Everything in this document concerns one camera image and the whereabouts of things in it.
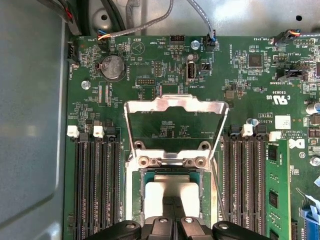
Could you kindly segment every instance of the screw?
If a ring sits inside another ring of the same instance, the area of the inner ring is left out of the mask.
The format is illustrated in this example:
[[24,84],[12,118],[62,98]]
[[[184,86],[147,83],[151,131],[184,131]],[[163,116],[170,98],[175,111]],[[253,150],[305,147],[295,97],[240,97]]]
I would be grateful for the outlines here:
[[198,157],[195,160],[195,166],[198,168],[203,168],[206,165],[206,159],[204,157]]
[[168,222],[168,219],[166,219],[166,218],[161,218],[160,220],[159,220],[159,222],[160,223],[167,223]]
[[142,156],[139,158],[139,165],[141,167],[148,167],[149,166],[149,158],[146,156]]
[[311,159],[310,159],[310,164],[312,165],[312,166],[319,166],[320,165],[320,158],[319,157],[317,157],[317,156],[313,156],[313,157],[311,157]]
[[190,47],[193,50],[198,50],[200,48],[200,42],[197,41],[197,40],[194,40],[194,41],[191,42]]
[[192,223],[194,220],[191,217],[186,217],[184,221],[188,224]]
[[91,87],[91,83],[90,83],[89,81],[82,81],[81,87],[82,87],[84,90],[88,90],[88,89]]
[[229,226],[228,226],[227,224],[225,224],[225,223],[220,223],[220,224],[219,224],[219,228],[221,228],[221,229],[223,229],[223,230],[226,230],[226,229],[229,228]]
[[135,225],[134,224],[128,224],[125,226],[127,229],[134,229]]

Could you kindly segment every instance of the memory chip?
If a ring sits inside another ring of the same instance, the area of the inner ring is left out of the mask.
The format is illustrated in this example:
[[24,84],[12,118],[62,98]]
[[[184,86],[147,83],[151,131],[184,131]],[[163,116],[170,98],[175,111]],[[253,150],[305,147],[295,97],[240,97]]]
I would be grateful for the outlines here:
[[278,147],[275,145],[269,145],[268,147],[268,159],[277,161]]
[[249,54],[249,67],[261,68],[262,67],[262,54]]
[[274,231],[272,231],[272,230],[270,230],[270,232],[269,232],[269,238],[271,239],[271,240],[279,240],[279,236],[278,236],[278,234],[276,234]]
[[273,191],[269,191],[269,204],[271,206],[274,206],[276,209],[278,208],[278,194],[273,192]]
[[320,77],[320,62],[316,63],[316,73],[315,74],[317,77]]

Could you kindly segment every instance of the cable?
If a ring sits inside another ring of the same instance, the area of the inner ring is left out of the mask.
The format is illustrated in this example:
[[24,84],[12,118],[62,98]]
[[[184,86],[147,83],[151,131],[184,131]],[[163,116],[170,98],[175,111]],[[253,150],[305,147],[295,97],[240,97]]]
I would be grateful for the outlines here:
[[112,28],[114,32],[120,32],[121,31],[121,27],[120,24],[118,22],[118,18],[115,15],[115,12],[113,10],[113,8],[110,5],[109,0],[101,0],[101,3],[104,7],[104,9],[106,10],[107,14],[109,15],[109,18],[111,20],[112,23]]
[[135,0],[128,0],[125,5],[125,21],[126,27],[128,29],[133,29],[135,27],[134,18],[133,18],[133,7],[136,4]]
[[126,30],[126,26],[125,26],[124,20],[122,19],[122,16],[121,16],[116,4],[114,3],[113,0],[108,0],[108,2],[109,2],[110,6],[111,6],[111,8],[112,8],[112,10],[114,12],[114,15],[115,15],[115,17],[116,17],[116,19],[118,21],[118,24],[120,26],[121,31]]
[[51,9],[52,11],[54,11],[66,23],[69,22],[67,12],[57,2],[53,0],[37,0],[37,1],[43,4],[44,6],[46,6],[47,8]]
[[122,36],[122,35],[132,34],[132,33],[135,33],[137,31],[141,31],[143,29],[146,29],[146,28],[150,27],[151,25],[156,24],[156,23],[161,22],[164,19],[166,19],[170,15],[173,7],[174,7],[174,0],[170,0],[169,9],[167,10],[167,12],[163,16],[158,17],[156,19],[153,19],[151,21],[148,21],[145,24],[142,24],[140,26],[125,30],[125,31],[105,34],[105,35],[99,37],[98,40],[101,40],[101,39],[104,39],[104,38],[119,37],[119,36]]
[[198,3],[195,0],[187,0],[188,3],[196,10],[196,12],[200,15],[200,17],[203,19],[203,21],[208,25],[209,28],[209,35],[210,38],[212,39],[214,29],[210,23],[208,15],[205,13],[205,11],[198,5]]
[[212,173],[213,173],[214,185],[215,185],[215,188],[216,188],[216,192],[217,192],[217,195],[218,195],[218,201],[219,201],[219,205],[220,205],[220,209],[221,209],[222,220],[223,221],[227,221],[227,215],[226,215],[226,212],[224,210],[224,205],[223,205],[223,202],[222,202],[221,191],[220,191],[220,188],[219,188],[219,180],[218,180],[218,175],[217,175],[217,171],[216,171],[216,167],[215,167],[214,158],[212,158],[212,160],[211,160],[211,168],[212,168]]

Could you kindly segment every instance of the white sticker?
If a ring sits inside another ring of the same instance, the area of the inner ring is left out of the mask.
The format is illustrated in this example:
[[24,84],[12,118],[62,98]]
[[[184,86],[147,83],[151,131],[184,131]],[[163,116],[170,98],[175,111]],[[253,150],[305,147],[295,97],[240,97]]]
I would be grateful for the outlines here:
[[290,115],[277,115],[274,117],[275,129],[291,129]]
[[305,140],[304,139],[297,139],[294,140],[292,138],[289,139],[289,148],[294,149],[304,149],[306,147]]

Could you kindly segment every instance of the chip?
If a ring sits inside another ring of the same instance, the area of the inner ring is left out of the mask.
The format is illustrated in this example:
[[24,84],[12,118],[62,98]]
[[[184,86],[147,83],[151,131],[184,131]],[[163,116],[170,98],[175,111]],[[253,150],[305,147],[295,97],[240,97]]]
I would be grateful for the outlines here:
[[269,232],[269,238],[270,238],[271,240],[278,240],[278,239],[279,239],[279,236],[278,236],[278,234],[276,234],[274,231],[270,230],[270,232]]
[[269,145],[268,147],[268,159],[277,161],[278,157],[278,147],[275,145]]
[[278,208],[278,194],[273,192],[273,191],[269,191],[269,204],[271,206],[274,206],[276,209]]
[[320,62],[316,63],[316,76],[320,77]]
[[225,98],[226,99],[234,99],[235,98],[235,91],[233,90],[227,90],[225,92]]
[[249,54],[249,67],[261,68],[262,67],[262,55],[261,54]]

